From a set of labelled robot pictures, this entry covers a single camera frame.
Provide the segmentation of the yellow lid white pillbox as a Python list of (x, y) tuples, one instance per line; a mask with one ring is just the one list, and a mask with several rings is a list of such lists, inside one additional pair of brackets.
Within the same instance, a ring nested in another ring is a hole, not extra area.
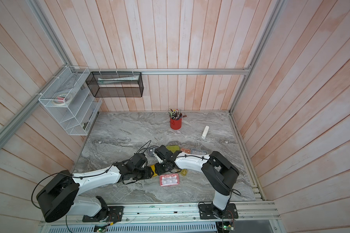
[(153, 176), (152, 176), (152, 177), (158, 176), (158, 174), (156, 173), (156, 167), (155, 167), (155, 165), (151, 165), (150, 168), (151, 168), (151, 170), (152, 170), (152, 172), (153, 172)]

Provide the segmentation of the red pillbox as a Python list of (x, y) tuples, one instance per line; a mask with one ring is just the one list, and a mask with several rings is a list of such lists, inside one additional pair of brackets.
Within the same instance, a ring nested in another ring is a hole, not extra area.
[(179, 175), (177, 173), (160, 175), (159, 181), (161, 187), (179, 185)]

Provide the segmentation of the green lid white pillbox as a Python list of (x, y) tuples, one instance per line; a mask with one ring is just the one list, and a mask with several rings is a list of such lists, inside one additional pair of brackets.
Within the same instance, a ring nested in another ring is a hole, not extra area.
[(168, 149), (172, 153), (175, 153), (176, 151), (180, 150), (180, 147), (177, 145), (170, 145), (170, 146), (166, 146), (166, 149)]

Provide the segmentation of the small yellow pillbox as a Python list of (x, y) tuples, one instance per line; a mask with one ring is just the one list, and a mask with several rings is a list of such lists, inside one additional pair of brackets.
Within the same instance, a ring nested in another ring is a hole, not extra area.
[(188, 173), (188, 171), (187, 171), (186, 169), (181, 170), (181, 172), (180, 172), (180, 174), (181, 174), (182, 176), (186, 176), (187, 173)]

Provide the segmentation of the orange pillbox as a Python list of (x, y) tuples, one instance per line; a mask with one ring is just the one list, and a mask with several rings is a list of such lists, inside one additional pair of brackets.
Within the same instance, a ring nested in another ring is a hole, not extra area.
[(182, 152), (184, 152), (184, 153), (191, 154), (191, 150), (190, 149), (181, 148), (180, 150)]

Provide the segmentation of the blue pillbox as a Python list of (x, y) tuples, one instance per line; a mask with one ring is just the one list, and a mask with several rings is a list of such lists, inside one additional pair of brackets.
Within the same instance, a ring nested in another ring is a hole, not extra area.
[(205, 150), (191, 149), (191, 154), (194, 155), (207, 155), (208, 152)]

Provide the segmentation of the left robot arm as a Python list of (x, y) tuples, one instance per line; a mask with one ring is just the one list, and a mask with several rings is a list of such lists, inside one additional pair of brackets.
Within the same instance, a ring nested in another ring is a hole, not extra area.
[(46, 222), (54, 222), (67, 215), (85, 215), (100, 221), (108, 216), (106, 202), (100, 196), (85, 198), (83, 193), (107, 184), (150, 179), (154, 175), (155, 167), (148, 166), (143, 153), (136, 153), (106, 169), (74, 174), (68, 170), (61, 171), (53, 175), (36, 199)]

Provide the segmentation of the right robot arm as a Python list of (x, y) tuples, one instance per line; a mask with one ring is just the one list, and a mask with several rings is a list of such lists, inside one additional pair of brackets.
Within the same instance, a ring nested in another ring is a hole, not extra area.
[(230, 204), (229, 200), (240, 172), (220, 152), (193, 155), (180, 150), (171, 152), (162, 145), (155, 149), (154, 155), (158, 162), (152, 170), (157, 175), (163, 175), (173, 169), (199, 171), (205, 175), (215, 193), (212, 203), (199, 204), (201, 219), (224, 218), (228, 214), (234, 217), (232, 211), (235, 205)]

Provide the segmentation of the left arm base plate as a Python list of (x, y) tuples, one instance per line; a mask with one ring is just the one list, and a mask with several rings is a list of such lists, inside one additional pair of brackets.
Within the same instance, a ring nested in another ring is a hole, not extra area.
[(103, 207), (95, 216), (84, 215), (82, 222), (119, 222), (122, 221), (123, 206)]

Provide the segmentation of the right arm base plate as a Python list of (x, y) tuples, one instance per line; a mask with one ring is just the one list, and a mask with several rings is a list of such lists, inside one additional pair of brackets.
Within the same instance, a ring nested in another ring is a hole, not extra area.
[(227, 204), (225, 210), (219, 210), (211, 203), (201, 202), (198, 205), (199, 215), (201, 219), (237, 219), (238, 213), (236, 205), (233, 203)]

